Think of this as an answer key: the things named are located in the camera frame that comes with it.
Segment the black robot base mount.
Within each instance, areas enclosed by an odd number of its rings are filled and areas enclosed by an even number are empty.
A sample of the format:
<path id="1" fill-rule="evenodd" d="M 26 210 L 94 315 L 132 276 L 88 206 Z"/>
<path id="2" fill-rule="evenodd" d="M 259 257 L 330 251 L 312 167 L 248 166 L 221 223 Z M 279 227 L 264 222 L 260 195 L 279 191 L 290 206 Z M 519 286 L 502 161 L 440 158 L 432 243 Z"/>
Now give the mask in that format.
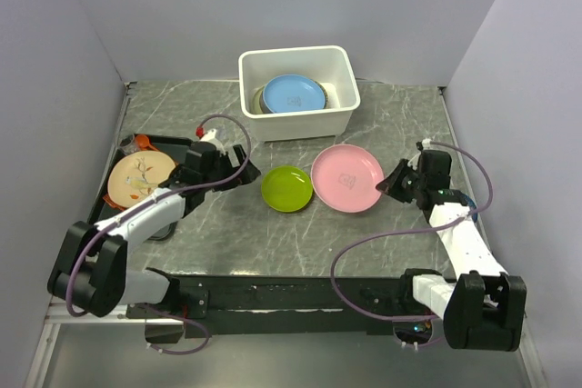
<path id="1" fill-rule="evenodd" d="M 397 278 L 338 278 L 354 304 L 379 314 L 375 320 L 354 311 L 326 277 L 178 276 L 182 303 L 171 310 L 201 323 L 212 335 L 347 333 L 394 335 L 422 346 L 437 339 L 428 309 L 405 297 Z"/>

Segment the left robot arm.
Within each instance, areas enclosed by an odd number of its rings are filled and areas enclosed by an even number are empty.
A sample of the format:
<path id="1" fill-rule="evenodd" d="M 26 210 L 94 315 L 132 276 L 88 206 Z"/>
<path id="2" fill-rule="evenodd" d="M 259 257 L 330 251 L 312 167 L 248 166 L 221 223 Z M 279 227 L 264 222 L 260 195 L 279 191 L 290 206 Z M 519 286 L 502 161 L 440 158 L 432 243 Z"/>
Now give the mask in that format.
<path id="1" fill-rule="evenodd" d="M 69 227 L 47 281 L 47 291 L 65 300 L 73 315 L 108 315 L 119 304 L 145 303 L 167 317 L 190 299 L 180 281 L 161 270 L 131 271 L 128 256 L 162 228 L 188 216 L 209 191 L 250 184 L 260 175 L 242 145 L 229 153 L 210 142 L 191 144 L 186 159 L 143 201 L 96 224 Z"/>

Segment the green plate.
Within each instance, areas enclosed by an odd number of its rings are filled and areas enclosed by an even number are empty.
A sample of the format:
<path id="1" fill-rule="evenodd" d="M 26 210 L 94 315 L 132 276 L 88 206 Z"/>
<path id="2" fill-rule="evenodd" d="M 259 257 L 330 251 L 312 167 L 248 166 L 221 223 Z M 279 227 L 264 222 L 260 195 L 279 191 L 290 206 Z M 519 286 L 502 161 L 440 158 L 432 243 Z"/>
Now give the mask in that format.
<path id="1" fill-rule="evenodd" d="M 304 209 L 312 200 L 314 188 L 308 174 L 291 165 L 270 170 L 261 183 L 261 195 L 273 210 L 290 214 Z"/>

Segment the cream plate with branch motif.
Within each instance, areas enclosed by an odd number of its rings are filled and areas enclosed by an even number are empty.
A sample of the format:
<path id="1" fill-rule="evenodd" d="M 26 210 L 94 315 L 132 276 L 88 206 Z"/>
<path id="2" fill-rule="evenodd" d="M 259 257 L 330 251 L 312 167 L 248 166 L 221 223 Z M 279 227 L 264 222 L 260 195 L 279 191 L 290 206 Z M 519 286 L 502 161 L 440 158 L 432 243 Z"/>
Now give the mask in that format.
<path id="1" fill-rule="evenodd" d="M 252 99 L 252 103 L 251 103 L 251 109 L 253 111 L 254 114 L 263 114 L 263 107 L 262 107 L 262 95 L 263 95 L 263 87 L 260 87 L 259 89 L 256 90 L 253 99 Z"/>

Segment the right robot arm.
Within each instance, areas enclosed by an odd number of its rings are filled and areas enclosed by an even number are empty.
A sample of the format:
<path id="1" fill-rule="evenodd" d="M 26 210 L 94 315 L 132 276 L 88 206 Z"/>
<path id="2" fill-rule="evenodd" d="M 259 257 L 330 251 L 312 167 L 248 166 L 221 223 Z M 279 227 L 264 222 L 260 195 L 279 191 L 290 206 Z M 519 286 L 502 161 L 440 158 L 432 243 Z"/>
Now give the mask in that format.
<path id="1" fill-rule="evenodd" d="M 426 269 L 407 269 L 397 300 L 407 313 L 429 309 L 443 322 L 454 349 L 514 352 L 525 315 L 527 287 L 509 274 L 488 249 L 473 219 L 477 210 L 450 186 L 452 157 L 425 149 L 414 161 L 402 159 L 378 183 L 379 192 L 401 203 L 414 203 L 437 235 L 456 280 Z"/>

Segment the blue plate with bamboo mat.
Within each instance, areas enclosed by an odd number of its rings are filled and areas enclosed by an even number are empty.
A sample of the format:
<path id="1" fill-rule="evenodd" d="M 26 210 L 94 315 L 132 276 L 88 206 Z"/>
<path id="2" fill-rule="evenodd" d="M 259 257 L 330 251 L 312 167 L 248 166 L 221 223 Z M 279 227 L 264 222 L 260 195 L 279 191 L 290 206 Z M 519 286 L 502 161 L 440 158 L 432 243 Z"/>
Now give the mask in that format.
<path id="1" fill-rule="evenodd" d="M 303 75 L 279 75 L 264 87 L 270 114 L 325 109 L 326 98 L 319 83 Z"/>

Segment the pink plate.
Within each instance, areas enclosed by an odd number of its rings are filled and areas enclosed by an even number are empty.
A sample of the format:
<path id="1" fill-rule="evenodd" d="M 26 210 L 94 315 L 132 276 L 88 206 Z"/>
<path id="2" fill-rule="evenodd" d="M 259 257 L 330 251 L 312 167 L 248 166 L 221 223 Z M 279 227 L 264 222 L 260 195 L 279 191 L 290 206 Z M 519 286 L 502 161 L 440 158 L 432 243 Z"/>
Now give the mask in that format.
<path id="1" fill-rule="evenodd" d="M 348 214 L 373 207 L 381 193 L 376 185 L 384 180 L 377 159 L 352 144 L 335 144 L 318 154 L 311 167 L 316 195 L 330 208 Z"/>

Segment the dark plate with deer motif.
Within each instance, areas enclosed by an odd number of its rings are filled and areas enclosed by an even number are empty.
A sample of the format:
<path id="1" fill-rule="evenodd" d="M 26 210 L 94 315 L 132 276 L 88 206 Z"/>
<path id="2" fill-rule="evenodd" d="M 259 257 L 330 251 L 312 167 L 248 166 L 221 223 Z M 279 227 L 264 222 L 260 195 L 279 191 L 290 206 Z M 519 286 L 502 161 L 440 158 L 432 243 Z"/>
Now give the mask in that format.
<path id="1" fill-rule="evenodd" d="M 261 112 L 263 114 L 269 114 L 270 110 L 268 109 L 268 107 L 265 104 L 265 100 L 264 100 L 264 87 L 262 87 L 259 90 L 259 97 L 258 97 L 258 103 L 259 103 L 259 107 L 261 109 Z"/>

